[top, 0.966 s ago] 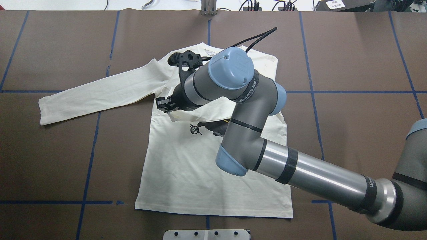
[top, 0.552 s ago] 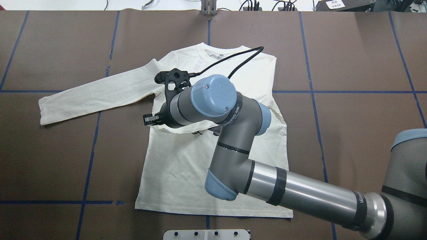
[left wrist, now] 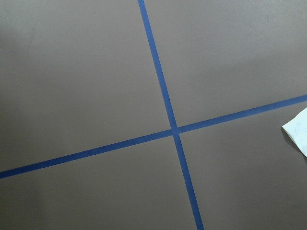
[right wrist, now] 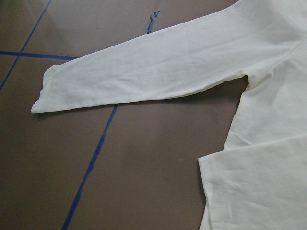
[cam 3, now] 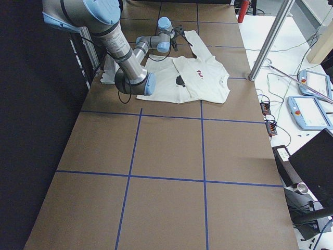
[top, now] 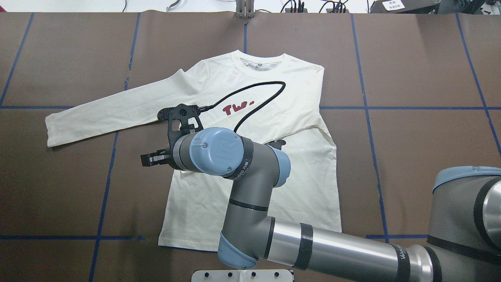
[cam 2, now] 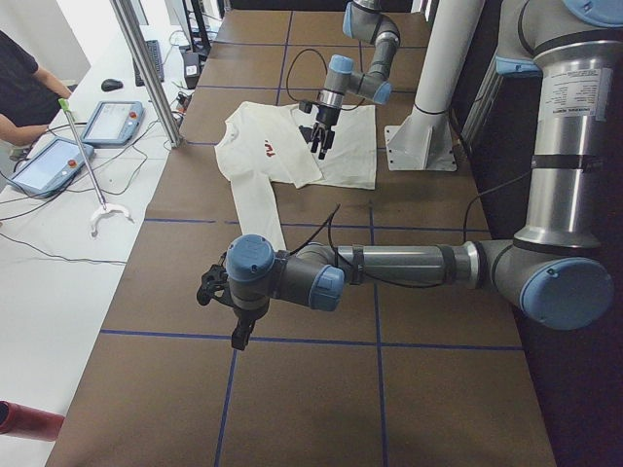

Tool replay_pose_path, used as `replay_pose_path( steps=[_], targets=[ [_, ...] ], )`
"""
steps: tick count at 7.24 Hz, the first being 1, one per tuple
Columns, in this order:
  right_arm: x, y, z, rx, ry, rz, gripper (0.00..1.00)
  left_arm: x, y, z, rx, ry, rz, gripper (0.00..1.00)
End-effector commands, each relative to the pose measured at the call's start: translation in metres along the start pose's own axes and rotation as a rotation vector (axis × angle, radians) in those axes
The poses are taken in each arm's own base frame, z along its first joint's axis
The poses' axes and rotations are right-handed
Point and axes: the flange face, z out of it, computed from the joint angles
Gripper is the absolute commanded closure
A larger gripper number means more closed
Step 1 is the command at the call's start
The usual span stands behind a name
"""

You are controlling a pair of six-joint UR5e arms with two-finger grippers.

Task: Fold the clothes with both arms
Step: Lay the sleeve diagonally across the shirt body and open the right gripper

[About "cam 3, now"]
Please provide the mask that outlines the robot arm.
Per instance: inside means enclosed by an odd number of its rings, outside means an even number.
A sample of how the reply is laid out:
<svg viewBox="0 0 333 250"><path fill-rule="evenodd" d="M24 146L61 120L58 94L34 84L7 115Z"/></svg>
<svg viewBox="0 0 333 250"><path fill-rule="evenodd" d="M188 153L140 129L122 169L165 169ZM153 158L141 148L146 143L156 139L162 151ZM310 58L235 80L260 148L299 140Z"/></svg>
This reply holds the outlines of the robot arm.
<svg viewBox="0 0 333 250"><path fill-rule="evenodd" d="M168 17L161 17L158 20L158 35L140 36L136 39L136 45L133 50L139 63L141 63L150 49L155 49L160 53L169 53L173 47L177 51L176 38L182 36L185 38L185 32L182 25L173 26Z"/></svg>
<svg viewBox="0 0 333 250"><path fill-rule="evenodd" d="M142 49L132 49L120 25L118 1L43 1L44 22L55 29L78 33L87 27L119 65L114 82L124 94L151 95L156 77L140 62Z"/></svg>

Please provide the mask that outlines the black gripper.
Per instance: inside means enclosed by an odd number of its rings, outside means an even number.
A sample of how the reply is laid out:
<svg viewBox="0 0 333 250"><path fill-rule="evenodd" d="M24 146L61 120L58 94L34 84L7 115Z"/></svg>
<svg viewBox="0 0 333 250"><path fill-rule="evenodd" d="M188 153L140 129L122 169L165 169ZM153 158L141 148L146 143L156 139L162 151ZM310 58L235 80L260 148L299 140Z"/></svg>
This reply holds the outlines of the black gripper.
<svg viewBox="0 0 333 250"><path fill-rule="evenodd" d="M184 33L184 29L183 29L183 26L180 24L179 26L177 27L174 27L171 31L171 46L172 48L174 49L175 52L178 51L178 48L177 48L177 38L179 36L181 36L183 39L185 39L185 33Z"/></svg>

